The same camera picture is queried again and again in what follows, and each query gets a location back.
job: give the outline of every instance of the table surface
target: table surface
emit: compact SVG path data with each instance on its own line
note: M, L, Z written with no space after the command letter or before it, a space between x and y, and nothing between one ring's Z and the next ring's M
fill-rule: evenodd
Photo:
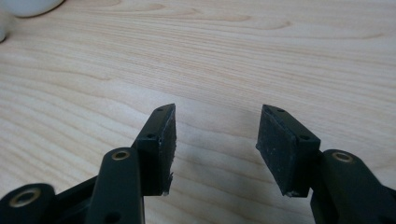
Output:
M174 181L147 223L314 223L255 149L262 104L396 189L396 2L67 0L0 44L0 196L97 175L177 106Z

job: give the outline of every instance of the white cup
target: white cup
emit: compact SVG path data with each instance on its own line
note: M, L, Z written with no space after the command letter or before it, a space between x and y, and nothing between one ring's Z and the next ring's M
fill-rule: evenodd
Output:
M17 17L32 17L59 6L63 0L0 0L0 7Z

